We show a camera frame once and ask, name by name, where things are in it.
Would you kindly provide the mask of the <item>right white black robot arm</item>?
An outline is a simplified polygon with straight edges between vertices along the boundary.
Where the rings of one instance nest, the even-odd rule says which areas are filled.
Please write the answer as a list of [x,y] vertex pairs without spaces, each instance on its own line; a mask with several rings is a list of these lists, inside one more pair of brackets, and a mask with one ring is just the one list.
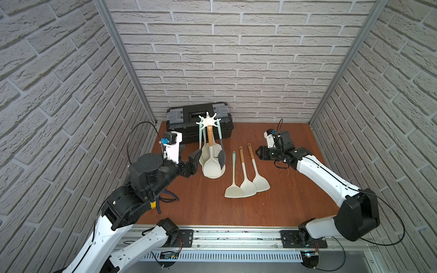
[[264,137],[267,144],[256,150],[261,160],[282,162],[287,168],[307,176],[339,207],[334,216],[300,224],[295,235],[298,244],[308,247],[318,239],[338,235],[355,242],[380,226],[379,202],[382,199],[372,190],[351,184],[304,147],[296,148],[287,131],[268,129]]

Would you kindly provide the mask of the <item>cream utensil rack stand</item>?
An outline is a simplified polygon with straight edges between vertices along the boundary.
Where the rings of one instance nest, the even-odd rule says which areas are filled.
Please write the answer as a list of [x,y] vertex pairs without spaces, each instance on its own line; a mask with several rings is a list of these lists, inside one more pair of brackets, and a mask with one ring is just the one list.
[[223,150],[223,137],[220,118],[206,112],[206,116],[199,116],[199,149],[203,175],[209,179],[217,179],[225,172],[226,156]]

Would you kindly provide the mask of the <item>cream slotted turner wooden handle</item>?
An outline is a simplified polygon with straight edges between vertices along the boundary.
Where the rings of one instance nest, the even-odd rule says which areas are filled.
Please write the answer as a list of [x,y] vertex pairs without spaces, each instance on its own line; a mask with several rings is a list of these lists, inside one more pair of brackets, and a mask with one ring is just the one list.
[[270,184],[266,180],[266,178],[261,176],[259,174],[259,172],[258,172],[258,168],[257,168],[256,160],[255,160],[255,157],[254,157],[254,152],[253,152],[253,149],[252,149],[252,145],[250,143],[248,143],[247,146],[248,146],[248,150],[249,150],[250,157],[251,157],[251,160],[252,160],[253,168],[254,168],[254,171],[255,171],[255,177],[254,177],[252,182],[255,185],[255,187],[257,189],[257,192],[267,191],[267,190],[270,189]]

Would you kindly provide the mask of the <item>grey spatula green handle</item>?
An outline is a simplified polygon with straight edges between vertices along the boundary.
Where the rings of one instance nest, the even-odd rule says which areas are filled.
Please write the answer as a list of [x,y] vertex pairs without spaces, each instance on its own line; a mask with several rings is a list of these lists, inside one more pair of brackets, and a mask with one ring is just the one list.
[[224,168],[225,162],[226,162],[226,155],[224,152],[223,138],[222,138],[221,125],[220,125],[219,118],[216,120],[216,123],[217,123],[218,136],[219,136],[220,145],[221,145],[221,150],[218,154],[218,162],[220,163],[221,168]]

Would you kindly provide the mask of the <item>cream spatula green handle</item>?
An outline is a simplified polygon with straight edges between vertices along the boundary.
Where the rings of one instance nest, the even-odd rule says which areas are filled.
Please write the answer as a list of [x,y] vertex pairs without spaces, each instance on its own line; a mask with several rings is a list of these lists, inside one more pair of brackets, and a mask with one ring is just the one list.
[[243,190],[236,185],[236,152],[232,152],[232,184],[225,190],[224,196],[229,199],[243,198]]

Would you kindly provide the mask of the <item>cream spatula wooden handle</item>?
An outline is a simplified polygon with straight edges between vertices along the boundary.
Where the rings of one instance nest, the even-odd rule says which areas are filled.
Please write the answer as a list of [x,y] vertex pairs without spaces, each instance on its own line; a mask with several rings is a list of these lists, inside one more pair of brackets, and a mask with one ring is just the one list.
[[243,191],[243,197],[250,197],[254,196],[257,193],[256,186],[248,179],[247,173],[246,173],[246,166],[245,166],[245,158],[244,158],[244,152],[242,146],[239,147],[239,153],[240,153],[240,159],[241,159],[241,165],[242,165],[242,171],[243,171],[243,182],[240,185],[240,188]]

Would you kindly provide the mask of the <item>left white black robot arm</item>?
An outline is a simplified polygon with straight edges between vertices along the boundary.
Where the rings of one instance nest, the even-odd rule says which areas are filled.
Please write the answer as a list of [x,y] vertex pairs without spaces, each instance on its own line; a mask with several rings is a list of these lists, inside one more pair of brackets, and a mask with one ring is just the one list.
[[160,220],[141,238],[121,250],[115,247],[152,203],[178,177],[196,174],[201,150],[178,164],[161,154],[141,156],[129,166],[125,184],[104,201],[90,237],[63,273],[123,273],[148,253],[163,246],[183,246],[179,228],[169,218]]

